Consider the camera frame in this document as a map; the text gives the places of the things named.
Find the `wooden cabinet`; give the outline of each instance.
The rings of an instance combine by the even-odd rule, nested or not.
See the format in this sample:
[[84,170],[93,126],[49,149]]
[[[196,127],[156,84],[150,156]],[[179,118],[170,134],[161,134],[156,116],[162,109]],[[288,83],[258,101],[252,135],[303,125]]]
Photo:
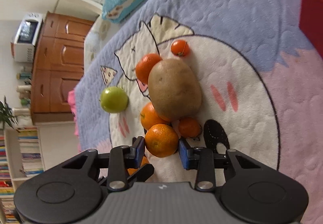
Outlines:
[[49,113],[49,80],[50,71],[36,70],[33,74],[33,88],[31,94],[31,102],[33,103],[33,111],[35,113]]
[[48,13],[38,40],[33,66],[33,122],[72,120],[67,102],[83,76],[84,39],[92,21]]
[[51,69],[56,71],[84,71],[84,43],[74,40],[55,39]]
[[61,15],[59,17],[56,37],[83,42],[93,22]]
[[67,102],[68,92],[72,91],[82,78],[82,73],[52,71],[50,79],[50,111],[70,112]]

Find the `potted plant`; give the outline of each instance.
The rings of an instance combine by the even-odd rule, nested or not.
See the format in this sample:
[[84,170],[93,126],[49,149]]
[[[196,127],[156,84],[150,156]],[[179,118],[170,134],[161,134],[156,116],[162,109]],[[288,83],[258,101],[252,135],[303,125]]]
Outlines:
[[10,127],[12,123],[17,123],[17,118],[12,115],[12,109],[9,107],[6,98],[4,97],[4,103],[0,101],[0,123],[2,123],[2,128],[4,129],[4,124],[7,123]]

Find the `red box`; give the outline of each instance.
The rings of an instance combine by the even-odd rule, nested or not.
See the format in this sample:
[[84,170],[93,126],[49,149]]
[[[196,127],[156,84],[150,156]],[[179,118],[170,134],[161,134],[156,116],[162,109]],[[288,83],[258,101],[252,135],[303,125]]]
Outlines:
[[323,0],[302,0],[299,28],[323,58]]

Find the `pink fabric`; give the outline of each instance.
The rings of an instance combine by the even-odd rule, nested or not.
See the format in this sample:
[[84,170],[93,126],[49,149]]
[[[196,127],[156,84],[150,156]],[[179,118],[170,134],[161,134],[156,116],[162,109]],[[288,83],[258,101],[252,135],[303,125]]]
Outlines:
[[280,126],[279,171],[300,182],[309,195],[302,223],[323,223],[323,61],[316,50],[282,53],[288,68],[276,64],[261,73]]
[[74,122],[75,122],[75,132],[74,135],[79,136],[79,129],[77,125],[77,119],[76,119],[76,104],[75,104],[75,94],[74,90],[68,92],[67,102],[71,107],[71,111],[74,115]]

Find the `cat ear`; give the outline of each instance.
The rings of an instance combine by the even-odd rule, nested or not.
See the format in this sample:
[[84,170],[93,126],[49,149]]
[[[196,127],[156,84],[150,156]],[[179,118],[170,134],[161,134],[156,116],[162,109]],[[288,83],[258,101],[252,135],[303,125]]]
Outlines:
[[154,36],[157,44],[169,39],[175,39],[180,36],[194,35],[193,30],[177,21],[154,14],[148,23],[148,28]]
[[139,30],[141,31],[144,27],[147,27],[146,23],[144,21],[141,21],[139,23]]

